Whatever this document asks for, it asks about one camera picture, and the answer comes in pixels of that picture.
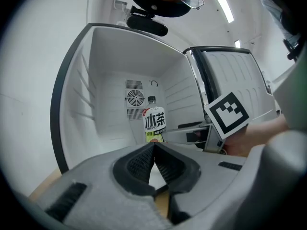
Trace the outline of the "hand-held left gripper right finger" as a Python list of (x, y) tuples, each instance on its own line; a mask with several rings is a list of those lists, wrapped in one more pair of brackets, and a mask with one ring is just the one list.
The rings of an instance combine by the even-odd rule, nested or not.
[(212, 226), (221, 209), (214, 204), (229, 188), (244, 158), (156, 143), (155, 164), (166, 182), (168, 215), (161, 226)]

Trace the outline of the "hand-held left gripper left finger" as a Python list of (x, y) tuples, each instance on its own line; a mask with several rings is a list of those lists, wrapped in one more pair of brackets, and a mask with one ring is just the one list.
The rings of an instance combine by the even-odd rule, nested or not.
[(172, 223), (148, 184), (154, 144), (126, 147), (86, 159), (65, 172), (36, 201), (74, 230), (167, 230)]

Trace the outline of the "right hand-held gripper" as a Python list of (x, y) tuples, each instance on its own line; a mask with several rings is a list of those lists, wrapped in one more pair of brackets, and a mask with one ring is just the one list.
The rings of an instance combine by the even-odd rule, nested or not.
[[(233, 92), (219, 96), (206, 105), (204, 111), (222, 141), (249, 123), (249, 111)], [(204, 143), (211, 127), (211, 124), (205, 124), (202, 121), (180, 124), (178, 129), (165, 131), (165, 142)]]

